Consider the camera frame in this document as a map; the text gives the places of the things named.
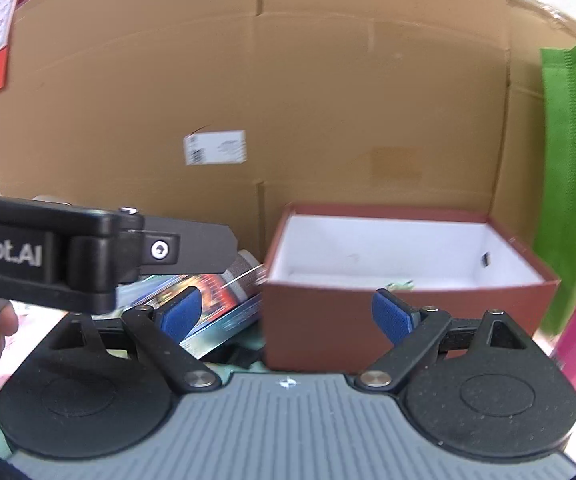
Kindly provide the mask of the small packet inside box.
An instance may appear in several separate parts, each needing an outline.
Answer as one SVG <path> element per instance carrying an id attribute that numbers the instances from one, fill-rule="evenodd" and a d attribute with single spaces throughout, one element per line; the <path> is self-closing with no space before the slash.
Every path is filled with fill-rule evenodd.
<path id="1" fill-rule="evenodd" d="M 413 280 L 407 280 L 402 282 L 392 282 L 386 286 L 386 289 L 390 292 L 395 292 L 396 290 L 412 290 L 415 287 Z"/>

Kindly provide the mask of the colourful card game box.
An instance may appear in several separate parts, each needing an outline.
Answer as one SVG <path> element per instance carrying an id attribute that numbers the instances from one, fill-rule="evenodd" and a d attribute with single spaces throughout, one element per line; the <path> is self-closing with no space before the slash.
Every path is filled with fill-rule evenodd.
<path id="1" fill-rule="evenodd" d="M 180 346 L 195 358 L 203 358 L 258 320 L 262 274 L 263 266 L 258 264 L 222 275 L 151 275 L 121 286 L 118 305 L 121 309 L 139 304 L 158 308 L 170 299 L 180 299 L 185 288 L 196 287 L 202 296 L 202 315 Z"/>

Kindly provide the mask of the dark red storage box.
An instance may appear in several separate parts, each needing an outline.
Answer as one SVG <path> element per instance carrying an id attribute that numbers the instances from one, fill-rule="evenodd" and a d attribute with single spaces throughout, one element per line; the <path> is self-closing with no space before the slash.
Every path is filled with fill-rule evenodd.
<path id="1" fill-rule="evenodd" d="M 261 326 L 272 370 L 354 373 L 391 347 L 374 292 L 456 318 L 503 310 L 534 334 L 557 275 L 482 212 L 291 204 L 264 261 Z"/>

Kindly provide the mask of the large brown cardboard box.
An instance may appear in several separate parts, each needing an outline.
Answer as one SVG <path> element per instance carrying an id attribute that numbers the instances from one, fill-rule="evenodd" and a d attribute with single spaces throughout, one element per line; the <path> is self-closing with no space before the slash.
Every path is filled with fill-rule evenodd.
<path id="1" fill-rule="evenodd" d="M 488 214 L 530 240 L 538 0 L 28 0 L 0 91 L 0 189 L 228 224 L 265 252 L 285 206 Z"/>

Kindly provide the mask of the green fabric bag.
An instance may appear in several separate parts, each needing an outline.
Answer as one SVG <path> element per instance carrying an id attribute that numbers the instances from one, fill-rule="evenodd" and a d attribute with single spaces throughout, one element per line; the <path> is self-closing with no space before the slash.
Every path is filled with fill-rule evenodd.
<path id="1" fill-rule="evenodd" d="M 576 45 L 541 51 L 545 110 L 543 200 L 534 251 L 559 276 L 542 331 L 560 334 L 576 310 Z"/>

